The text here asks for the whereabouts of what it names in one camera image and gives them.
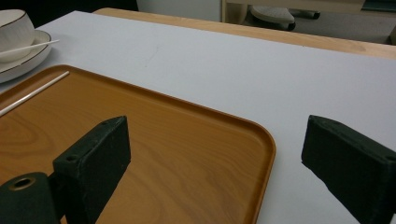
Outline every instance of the white cup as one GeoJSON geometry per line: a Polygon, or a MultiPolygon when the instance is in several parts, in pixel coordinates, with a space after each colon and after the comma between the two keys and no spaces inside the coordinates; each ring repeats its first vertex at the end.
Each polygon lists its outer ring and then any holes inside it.
{"type": "MultiPolygon", "coordinates": [[[[27,13],[20,9],[0,10],[0,52],[28,47],[35,40],[35,27],[27,13]]],[[[0,58],[9,63],[29,54],[30,50],[0,58]]]]}

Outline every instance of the brown wooden tray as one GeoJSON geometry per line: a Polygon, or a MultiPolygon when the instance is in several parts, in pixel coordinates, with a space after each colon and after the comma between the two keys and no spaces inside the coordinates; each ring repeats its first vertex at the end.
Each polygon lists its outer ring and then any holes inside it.
{"type": "Polygon", "coordinates": [[[263,127],[67,65],[0,94],[0,109],[65,71],[0,118],[0,184],[51,174],[93,126],[126,115],[132,161],[98,223],[256,222],[276,154],[263,127]]]}

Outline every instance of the wall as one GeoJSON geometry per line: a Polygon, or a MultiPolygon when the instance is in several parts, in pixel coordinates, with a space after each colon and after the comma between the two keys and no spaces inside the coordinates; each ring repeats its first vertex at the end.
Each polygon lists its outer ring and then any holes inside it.
{"type": "Polygon", "coordinates": [[[137,0],[139,11],[220,21],[221,0],[137,0]]]}

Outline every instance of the gray floor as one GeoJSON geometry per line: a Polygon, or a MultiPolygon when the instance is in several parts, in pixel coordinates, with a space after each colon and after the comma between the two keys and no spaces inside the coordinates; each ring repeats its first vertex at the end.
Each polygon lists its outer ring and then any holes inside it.
{"type": "MultiPolygon", "coordinates": [[[[290,10],[296,21],[295,33],[323,35],[390,45],[389,34],[396,25],[396,18],[320,12],[317,20],[313,13],[290,10]]],[[[248,13],[244,25],[286,30],[287,24],[260,21],[248,13]]]]}

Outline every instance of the saucer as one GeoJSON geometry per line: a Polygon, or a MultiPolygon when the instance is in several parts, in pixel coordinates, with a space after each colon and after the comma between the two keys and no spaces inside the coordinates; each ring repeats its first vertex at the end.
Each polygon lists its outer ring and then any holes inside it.
{"type": "MultiPolygon", "coordinates": [[[[35,30],[35,40],[32,45],[51,41],[51,37],[44,31],[35,30]]],[[[41,64],[49,55],[51,45],[44,45],[32,49],[29,54],[10,63],[0,63],[0,83],[20,77],[41,64]]]]}

